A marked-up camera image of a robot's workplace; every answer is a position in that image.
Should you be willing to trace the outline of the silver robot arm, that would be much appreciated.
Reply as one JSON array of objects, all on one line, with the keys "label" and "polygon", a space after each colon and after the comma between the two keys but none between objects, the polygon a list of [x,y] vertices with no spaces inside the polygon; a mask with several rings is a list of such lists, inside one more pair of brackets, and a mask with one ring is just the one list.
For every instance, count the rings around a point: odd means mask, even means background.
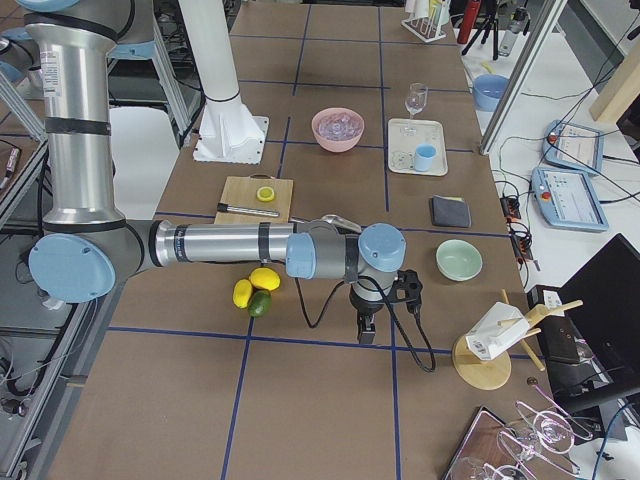
[{"label": "silver robot arm", "polygon": [[152,267],[175,262],[281,263],[296,279],[350,287],[358,340],[372,342],[374,316],[420,305],[421,284],[403,268],[406,242],[378,223],[359,233],[306,223],[174,225],[130,221],[115,205],[107,57],[153,30],[137,1],[28,1],[25,27],[40,52],[53,205],[28,266],[36,284],[67,303],[85,303]]}]

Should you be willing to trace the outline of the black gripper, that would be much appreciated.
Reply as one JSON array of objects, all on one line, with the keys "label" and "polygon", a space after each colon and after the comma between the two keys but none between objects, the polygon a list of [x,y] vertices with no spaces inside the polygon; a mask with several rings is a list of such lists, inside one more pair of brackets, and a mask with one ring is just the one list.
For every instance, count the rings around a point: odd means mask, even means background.
[{"label": "black gripper", "polygon": [[349,300],[357,312],[357,340],[359,344],[373,344],[376,336],[375,313],[398,302],[393,284],[380,291],[370,280],[360,280],[350,287]]}]

